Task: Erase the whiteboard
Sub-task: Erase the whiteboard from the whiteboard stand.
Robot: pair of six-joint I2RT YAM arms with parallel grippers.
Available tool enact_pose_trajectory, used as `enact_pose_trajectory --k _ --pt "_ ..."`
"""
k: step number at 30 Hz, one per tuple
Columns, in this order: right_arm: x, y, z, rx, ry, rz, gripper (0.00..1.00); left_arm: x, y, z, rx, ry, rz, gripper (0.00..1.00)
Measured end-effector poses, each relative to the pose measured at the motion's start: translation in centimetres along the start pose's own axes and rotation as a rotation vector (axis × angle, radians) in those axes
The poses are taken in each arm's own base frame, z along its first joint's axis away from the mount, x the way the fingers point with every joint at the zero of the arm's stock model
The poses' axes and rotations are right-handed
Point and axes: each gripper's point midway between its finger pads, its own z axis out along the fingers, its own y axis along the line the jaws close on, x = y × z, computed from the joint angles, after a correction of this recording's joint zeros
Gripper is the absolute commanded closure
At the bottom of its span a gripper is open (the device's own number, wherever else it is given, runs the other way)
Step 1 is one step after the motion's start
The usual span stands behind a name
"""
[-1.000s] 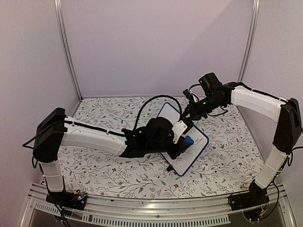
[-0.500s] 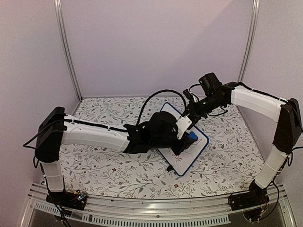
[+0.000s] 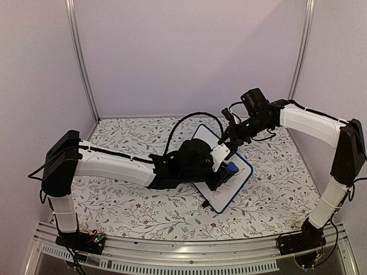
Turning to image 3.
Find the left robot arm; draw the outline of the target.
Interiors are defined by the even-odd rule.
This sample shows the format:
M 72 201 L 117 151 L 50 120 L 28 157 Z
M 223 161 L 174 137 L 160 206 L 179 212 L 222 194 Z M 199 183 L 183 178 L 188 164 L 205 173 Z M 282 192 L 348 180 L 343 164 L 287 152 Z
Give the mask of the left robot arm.
M 214 191 L 227 182 L 238 167 L 226 163 L 229 149 L 220 144 L 212 148 L 201 139 L 184 141 L 176 151 L 163 155 L 136 156 L 111 151 L 82 140 L 79 131 L 67 131 L 47 152 L 45 163 L 29 174 L 35 179 L 42 172 L 41 190 L 49 197 L 62 237 L 72 248 L 85 244 L 72 198 L 72 183 L 77 176 L 122 180 L 140 186 L 165 190 L 181 183 L 205 183 Z

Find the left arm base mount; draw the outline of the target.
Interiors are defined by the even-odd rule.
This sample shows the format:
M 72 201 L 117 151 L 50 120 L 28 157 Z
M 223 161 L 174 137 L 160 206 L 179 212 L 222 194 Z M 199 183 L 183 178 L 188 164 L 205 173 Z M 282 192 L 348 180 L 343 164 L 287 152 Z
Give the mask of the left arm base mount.
M 58 232 L 56 244 L 71 250 L 102 255 L 106 241 L 105 233 L 98 233 L 97 230 L 89 233 L 77 229 L 73 233 Z

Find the blue whiteboard eraser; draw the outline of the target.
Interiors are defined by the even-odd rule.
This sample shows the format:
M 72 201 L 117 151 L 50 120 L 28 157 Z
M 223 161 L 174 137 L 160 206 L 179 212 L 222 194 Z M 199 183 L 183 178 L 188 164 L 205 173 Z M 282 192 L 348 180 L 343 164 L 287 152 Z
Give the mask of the blue whiteboard eraser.
M 234 162 L 229 162 L 227 164 L 227 170 L 235 174 L 238 172 L 239 169 L 237 165 L 234 164 Z

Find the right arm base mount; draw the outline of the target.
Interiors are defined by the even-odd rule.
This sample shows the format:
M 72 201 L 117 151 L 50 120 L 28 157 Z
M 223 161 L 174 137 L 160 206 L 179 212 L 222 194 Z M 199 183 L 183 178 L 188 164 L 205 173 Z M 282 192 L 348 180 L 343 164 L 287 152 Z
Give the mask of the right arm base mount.
M 284 233 L 276 239 L 280 254 L 288 255 L 324 246 L 326 239 L 323 227 L 316 228 L 306 219 L 298 233 Z

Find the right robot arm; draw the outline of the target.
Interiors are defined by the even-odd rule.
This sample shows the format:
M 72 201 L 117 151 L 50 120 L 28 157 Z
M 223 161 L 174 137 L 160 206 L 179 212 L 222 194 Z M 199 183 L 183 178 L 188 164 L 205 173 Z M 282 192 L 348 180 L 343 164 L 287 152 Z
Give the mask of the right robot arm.
M 308 136 L 328 146 L 325 184 L 320 199 L 304 220 L 296 244 L 308 250 L 318 242 L 319 233 L 343 206 L 364 165 L 366 145 L 364 129 L 356 118 L 343 119 L 305 107 L 293 99 L 270 101 L 259 88 L 250 89 L 240 100 L 221 111 L 228 122 L 220 143 L 234 154 L 244 143 L 250 143 L 265 130 L 284 128 Z

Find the small blue-framed whiteboard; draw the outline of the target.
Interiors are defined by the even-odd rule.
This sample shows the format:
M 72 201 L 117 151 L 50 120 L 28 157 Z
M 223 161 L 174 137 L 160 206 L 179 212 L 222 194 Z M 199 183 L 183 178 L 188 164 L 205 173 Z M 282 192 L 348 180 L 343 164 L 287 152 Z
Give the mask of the small blue-framed whiteboard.
M 198 126 L 193 138 L 206 142 L 210 147 L 210 152 L 218 145 L 219 141 L 219 137 L 204 124 Z M 233 177 L 223 183 L 216 191 L 210 191 L 208 185 L 204 182 L 194 184 L 197 191 L 204 199 L 209 201 L 210 206 L 217 214 L 225 211 L 253 174 L 253 167 L 241 155 L 237 153 L 232 156 L 228 155 L 221 164 L 227 165 L 229 162 L 234 162 L 239 170 L 237 173 L 233 173 Z M 215 175 L 218 175 L 218 173 L 219 169 L 214 172 Z

